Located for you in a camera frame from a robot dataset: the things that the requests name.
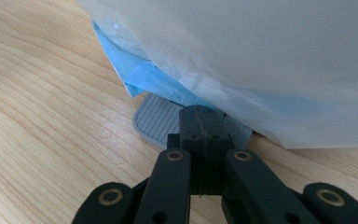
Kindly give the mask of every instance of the gray ridged plate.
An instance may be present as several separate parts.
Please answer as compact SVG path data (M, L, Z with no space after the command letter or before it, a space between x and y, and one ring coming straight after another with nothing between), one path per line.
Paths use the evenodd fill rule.
M179 110L182 108L182 105L149 93L133 116L133 127L143 138L165 149L168 133L179 133ZM246 148L252 130L224 112L217 114L235 146Z

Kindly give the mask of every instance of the translucent plastic sheet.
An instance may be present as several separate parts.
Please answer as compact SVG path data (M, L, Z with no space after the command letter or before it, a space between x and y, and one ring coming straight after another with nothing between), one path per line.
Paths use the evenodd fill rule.
M78 2L110 45L278 144L358 147L358 1Z

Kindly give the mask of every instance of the light wood surface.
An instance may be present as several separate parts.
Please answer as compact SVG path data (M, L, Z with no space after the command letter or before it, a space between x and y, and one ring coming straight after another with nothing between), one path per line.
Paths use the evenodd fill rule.
M159 149L132 128L131 99L75 1L0 0L0 223L70 223L99 185L133 187ZM358 148L249 145L290 188L328 182L358 199ZM193 197L192 223L225 223Z

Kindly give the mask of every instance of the wood grain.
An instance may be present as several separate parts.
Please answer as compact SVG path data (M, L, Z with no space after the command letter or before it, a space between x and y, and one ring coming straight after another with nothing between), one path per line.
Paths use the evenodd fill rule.
M75 1L0 0L0 223L70 223L97 186L131 187L159 150L132 128L131 99ZM324 181L358 199L358 148L285 150L254 135L289 187ZM191 223L225 223L193 197Z

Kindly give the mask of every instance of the white plastic bag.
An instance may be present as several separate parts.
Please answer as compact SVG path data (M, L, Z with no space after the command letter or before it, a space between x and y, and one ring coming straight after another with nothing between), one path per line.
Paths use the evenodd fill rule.
M120 49L284 147L358 147L358 1L78 2Z

